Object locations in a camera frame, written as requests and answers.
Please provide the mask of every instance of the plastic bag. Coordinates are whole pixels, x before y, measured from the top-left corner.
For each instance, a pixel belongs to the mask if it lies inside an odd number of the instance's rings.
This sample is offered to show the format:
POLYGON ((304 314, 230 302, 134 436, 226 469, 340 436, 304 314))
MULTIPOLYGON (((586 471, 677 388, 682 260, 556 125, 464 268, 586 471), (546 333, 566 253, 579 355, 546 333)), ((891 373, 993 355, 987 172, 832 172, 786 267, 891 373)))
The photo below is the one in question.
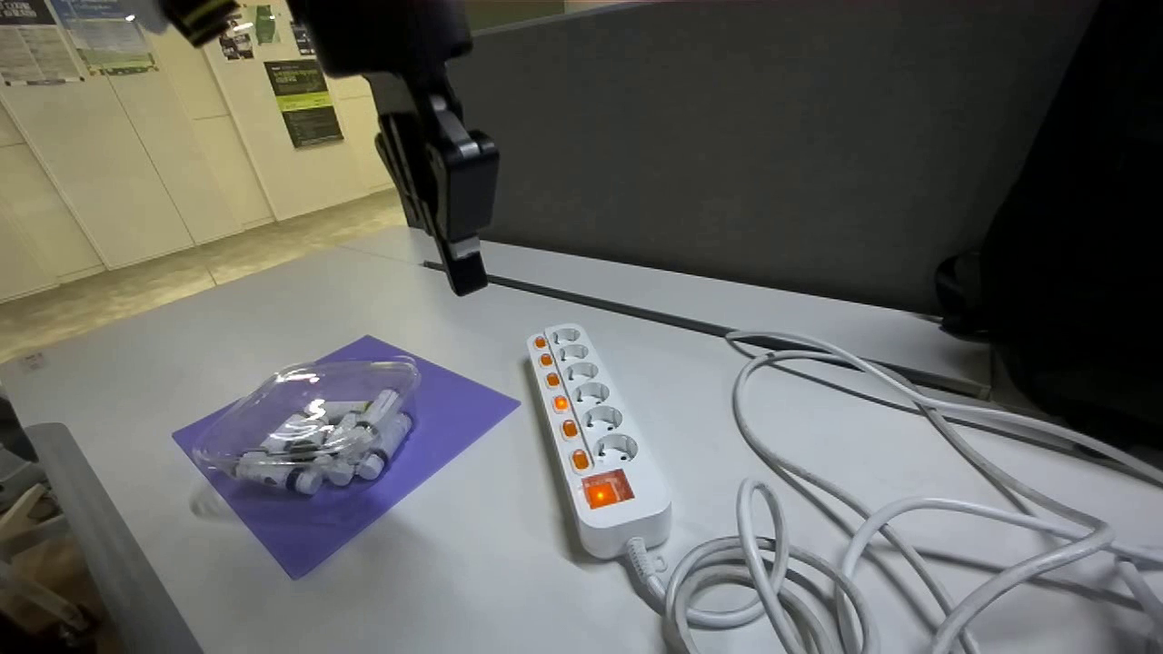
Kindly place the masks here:
POLYGON ((271 373, 226 406, 194 452, 211 476, 288 494, 347 492, 386 476, 420 385, 414 360, 332 360, 271 373))

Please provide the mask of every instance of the gray table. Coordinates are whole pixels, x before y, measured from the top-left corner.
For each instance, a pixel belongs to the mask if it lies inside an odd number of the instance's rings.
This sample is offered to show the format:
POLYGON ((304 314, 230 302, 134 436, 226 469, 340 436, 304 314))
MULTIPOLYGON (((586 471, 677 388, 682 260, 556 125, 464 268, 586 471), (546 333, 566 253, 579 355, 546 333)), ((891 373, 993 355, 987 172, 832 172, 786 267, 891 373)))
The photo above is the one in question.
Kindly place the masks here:
MULTIPOLYGON (((660 649, 659 619, 631 596, 625 572, 586 560, 569 539, 530 406, 524 338, 575 320, 598 342, 671 485, 670 560, 731 529, 740 476, 769 478, 727 413, 740 360, 704 333, 511 288, 452 299, 444 276, 420 268, 420 247, 397 228, 66 342, 39 368, 0 368, 0 385, 30 420, 68 426, 39 428, 36 446, 134 649, 660 649), (237 521, 194 514, 206 487, 169 431, 252 392, 269 372, 360 333, 524 406, 334 560, 289 580, 237 521)), ((677 317, 824 333, 876 360, 987 385, 987 354, 948 342, 907 314, 521 247, 487 247, 487 267, 498 276, 677 317)), ((907 413, 773 373, 748 388, 748 405, 773 446, 868 505, 905 494, 997 501, 907 413)), ((1102 514, 1125 541, 1163 541, 1163 523, 1143 521, 1159 515, 1159 492, 1026 445, 975 445, 1009 471, 1102 514)), ((796 546, 824 557, 842 546, 798 499, 781 499, 796 546)), ((975 521, 920 515, 901 528, 922 546, 982 560, 1015 560, 1039 546, 975 521)), ((982 580, 968 572, 942 578, 953 587, 982 580)), ((862 584, 894 641, 891 649, 920 649, 922 629, 901 600, 876 573, 862 584)), ((1143 623, 1020 587, 979 623, 979 636, 987 649, 1137 649, 1143 623)), ((704 636, 710 649, 765 644, 765 629, 704 636)))

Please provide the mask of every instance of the gray partition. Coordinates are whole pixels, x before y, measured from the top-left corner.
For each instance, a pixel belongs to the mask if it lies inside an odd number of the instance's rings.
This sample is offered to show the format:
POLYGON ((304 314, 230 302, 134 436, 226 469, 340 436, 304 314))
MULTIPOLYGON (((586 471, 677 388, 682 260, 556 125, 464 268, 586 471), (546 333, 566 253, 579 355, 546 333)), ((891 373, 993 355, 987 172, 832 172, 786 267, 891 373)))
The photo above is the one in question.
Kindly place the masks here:
POLYGON ((704 0, 479 38, 492 241, 929 308, 1092 0, 704 0))

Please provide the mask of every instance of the purple cloth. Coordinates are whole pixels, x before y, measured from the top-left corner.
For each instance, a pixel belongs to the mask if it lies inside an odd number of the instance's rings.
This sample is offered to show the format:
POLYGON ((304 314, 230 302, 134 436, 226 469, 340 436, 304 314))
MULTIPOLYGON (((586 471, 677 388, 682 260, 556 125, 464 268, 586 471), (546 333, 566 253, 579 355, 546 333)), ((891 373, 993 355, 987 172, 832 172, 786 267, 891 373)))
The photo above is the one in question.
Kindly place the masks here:
MULTIPOLYGON (((360 338, 324 360, 397 360, 410 355, 379 338, 360 338)), ((211 487, 252 528, 252 535, 276 557, 276 563, 303 578, 354 541, 366 523, 404 501, 487 428, 516 411, 511 397, 475 385, 453 372, 444 372, 420 355, 410 355, 420 372, 420 385, 410 400, 414 428, 397 453, 393 469, 374 485, 354 485, 347 492, 324 492, 299 499, 288 492, 244 487, 230 476, 206 471, 211 487)), ((175 431, 177 446, 194 459, 215 436, 215 411, 175 431)))

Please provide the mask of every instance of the power strip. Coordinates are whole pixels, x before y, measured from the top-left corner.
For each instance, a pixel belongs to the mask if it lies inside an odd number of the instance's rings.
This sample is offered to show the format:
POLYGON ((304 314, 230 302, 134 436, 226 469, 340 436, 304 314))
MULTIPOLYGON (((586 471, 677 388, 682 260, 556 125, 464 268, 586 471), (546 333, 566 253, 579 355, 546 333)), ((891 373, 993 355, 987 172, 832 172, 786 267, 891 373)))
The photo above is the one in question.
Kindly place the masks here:
POLYGON ((526 354, 580 549, 613 560, 631 539, 665 546, 671 521, 665 478, 587 333, 556 323, 530 333, 526 354))

